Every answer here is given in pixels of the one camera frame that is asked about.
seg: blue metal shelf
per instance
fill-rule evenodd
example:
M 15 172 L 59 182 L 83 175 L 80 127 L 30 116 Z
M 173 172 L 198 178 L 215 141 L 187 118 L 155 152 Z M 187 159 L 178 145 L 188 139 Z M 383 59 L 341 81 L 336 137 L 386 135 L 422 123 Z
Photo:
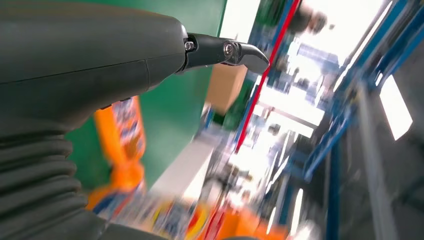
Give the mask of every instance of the blue metal shelf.
M 393 3 L 389 12 L 375 31 L 361 55 L 352 64 L 340 87 L 337 89 L 331 112 L 332 125 L 322 137 L 320 143 L 308 156 L 303 168 L 303 178 L 310 181 L 323 159 L 330 154 L 330 186 L 328 193 L 327 231 L 326 239 L 339 239 L 339 140 L 349 127 L 352 120 L 358 117 L 361 133 L 363 158 L 368 180 L 369 198 L 373 216 L 375 237 L 377 240 L 398 240 L 397 226 L 393 210 L 387 195 L 382 159 L 377 148 L 375 127 L 370 113 L 369 92 L 378 91 L 384 80 L 396 72 L 405 62 L 411 52 L 424 38 L 424 7 L 419 1 L 399 0 Z M 403 17 L 413 9 L 416 11 L 400 34 L 394 38 L 392 45 L 387 46 L 385 40 L 399 30 L 398 24 Z M 376 53 L 381 50 L 386 53 L 375 63 Z M 376 84 L 377 76 L 381 81 Z

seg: red stripe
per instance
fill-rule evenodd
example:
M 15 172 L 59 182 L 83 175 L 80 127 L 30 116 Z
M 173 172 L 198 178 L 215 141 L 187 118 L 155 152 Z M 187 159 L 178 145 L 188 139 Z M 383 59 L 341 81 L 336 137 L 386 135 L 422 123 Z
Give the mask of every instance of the red stripe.
M 280 32 L 278 34 L 277 41 L 275 42 L 275 46 L 272 49 L 271 57 L 269 57 L 269 66 L 265 70 L 265 72 L 263 73 L 262 78 L 260 79 L 259 86 L 257 87 L 257 92 L 253 96 L 253 102 L 252 102 L 252 104 L 251 104 L 251 106 L 249 108 L 249 112 L 247 114 L 246 121 L 244 122 L 243 128 L 241 130 L 240 138 L 238 139 L 238 142 L 237 142 L 237 146 L 235 147 L 235 153 L 238 153 L 239 152 L 240 147 L 242 146 L 242 144 L 243 144 L 243 142 L 245 140 L 246 129 L 248 128 L 249 122 L 251 120 L 253 109 L 255 108 L 256 104 L 258 103 L 258 99 L 259 99 L 259 95 L 261 94 L 262 86 L 264 85 L 265 79 L 267 78 L 268 74 L 270 73 L 270 68 L 271 68 L 271 66 L 272 66 L 272 64 L 274 62 L 274 58 L 277 55 L 277 51 L 278 51 L 278 49 L 279 49 L 279 47 L 281 45 L 281 42 L 282 42 L 283 37 L 284 37 L 284 34 L 286 33 L 287 28 L 289 27 L 289 23 L 292 20 L 293 15 L 295 14 L 296 9 L 298 8 L 299 1 L 300 0 L 294 0 L 293 1 L 293 4 L 290 7 L 290 11 L 288 12 L 288 15 L 287 15 L 287 19 L 285 20 L 285 22 L 282 25 L 281 30 L 280 30 Z

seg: bright light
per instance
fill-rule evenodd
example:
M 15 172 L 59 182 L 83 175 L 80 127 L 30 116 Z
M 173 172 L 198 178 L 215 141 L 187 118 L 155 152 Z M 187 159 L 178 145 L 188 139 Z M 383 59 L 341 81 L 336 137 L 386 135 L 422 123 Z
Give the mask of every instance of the bright light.
M 290 137 L 290 132 L 287 132 L 286 133 L 286 136 L 285 136 L 284 144 L 282 145 L 281 157 L 280 157 L 280 159 L 278 161 L 278 166 L 281 165 L 282 160 L 283 160 L 283 156 L 286 153 L 287 144 L 289 143 L 289 137 Z
M 266 186 L 266 191 L 265 191 L 266 194 L 271 189 L 272 183 L 270 182 L 270 179 L 271 179 L 271 174 L 273 174 L 274 166 L 276 165 L 276 160 L 277 160 L 277 154 L 275 154 L 274 159 L 272 160 L 272 164 L 271 164 L 271 167 L 269 168 L 268 176 L 266 177 L 266 183 L 268 183 L 268 186 Z
M 289 157 L 290 157 L 290 156 L 287 156 L 287 157 L 284 159 L 284 162 L 282 162 L 282 165 L 279 167 L 278 171 L 275 173 L 274 177 L 272 178 L 272 183 L 271 183 L 271 185 L 272 185 L 272 184 L 274 184 L 274 183 L 277 181 L 277 179 L 279 178 L 280 174 L 281 174 L 281 173 L 283 172 L 283 170 L 286 168 L 287 163 L 289 162 Z
M 413 120 L 392 75 L 381 88 L 380 99 L 396 141 L 410 129 Z
M 302 90 L 292 87 L 290 92 L 292 89 L 294 89 L 295 93 L 291 93 L 292 95 L 286 95 L 275 89 L 264 86 L 259 96 L 259 104 L 275 107 L 276 111 L 285 112 L 318 126 L 321 119 L 323 119 L 324 111 L 312 106 L 305 100 L 304 97 L 303 100 L 300 100 L 299 98 L 301 98 L 301 94 L 303 94 L 301 93 Z
M 299 189 L 299 192 L 297 193 L 297 197 L 296 197 L 296 202 L 294 204 L 294 213 L 293 213 L 293 220 L 291 221 L 290 235 L 296 234 L 296 231 L 298 230 L 299 219 L 301 217 L 303 196 L 304 196 L 304 190 Z
M 380 82 L 382 81 L 382 78 L 383 78 L 383 74 L 382 73 L 378 74 L 377 80 L 375 81 L 376 86 L 380 84 Z
M 298 132 L 296 132 L 296 133 L 294 134 L 294 140 L 293 140 L 293 143 L 295 143 L 295 142 L 296 142 L 296 140 L 298 139 L 298 137 L 299 137 L 299 133 L 298 133 Z
M 268 227 L 266 228 L 266 234 L 270 234 L 271 227 L 273 226 L 275 214 L 276 214 L 276 207 L 272 209 L 271 216 L 269 217 Z
M 388 3 L 388 5 L 384 9 L 384 11 L 380 15 L 380 17 L 375 22 L 374 26 L 372 26 L 371 31 L 369 31 L 368 35 L 366 35 L 365 39 L 363 40 L 363 42 L 359 46 L 358 50 L 355 52 L 355 54 L 353 55 L 353 57 L 350 60 L 349 64 L 347 65 L 346 69 L 341 73 L 340 77 L 335 82 L 334 88 L 332 90 L 333 92 L 335 92 L 337 90 L 337 88 L 340 86 L 340 84 L 342 83 L 343 78 L 346 76 L 346 74 L 348 73 L 349 69 L 352 67 L 352 65 L 355 63 L 355 61 L 358 59 L 358 57 L 361 54 L 362 50 L 365 48 L 365 46 L 368 44 L 368 41 L 370 41 L 371 37 L 374 35 L 374 32 L 380 26 L 380 23 L 385 18 L 387 12 L 390 9 L 390 6 L 392 6 L 392 3 L 393 3 L 392 1 Z

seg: orange product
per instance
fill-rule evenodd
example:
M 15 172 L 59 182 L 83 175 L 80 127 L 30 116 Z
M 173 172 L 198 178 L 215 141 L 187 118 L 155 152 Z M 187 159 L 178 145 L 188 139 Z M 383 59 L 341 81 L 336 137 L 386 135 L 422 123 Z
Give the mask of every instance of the orange product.
M 146 150 L 146 136 L 138 96 L 113 103 L 94 113 L 97 134 L 112 171 L 110 185 L 92 192 L 87 208 L 113 192 L 130 192 L 144 184 L 140 159 Z

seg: green wall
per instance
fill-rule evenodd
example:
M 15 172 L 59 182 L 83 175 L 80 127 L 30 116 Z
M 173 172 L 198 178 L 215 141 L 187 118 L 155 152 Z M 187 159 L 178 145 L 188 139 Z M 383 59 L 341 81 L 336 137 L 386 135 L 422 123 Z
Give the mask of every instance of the green wall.
M 177 18 L 188 32 L 217 36 L 227 0 L 88 0 L 143 9 Z M 168 77 L 154 90 L 141 95 L 147 148 L 141 159 L 150 187 L 192 140 L 199 127 L 211 68 Z M 86 189 L 109 182 L 109 166 L 102 155 L 92 118 L 67 135 L 77 166 L 76 177 Z

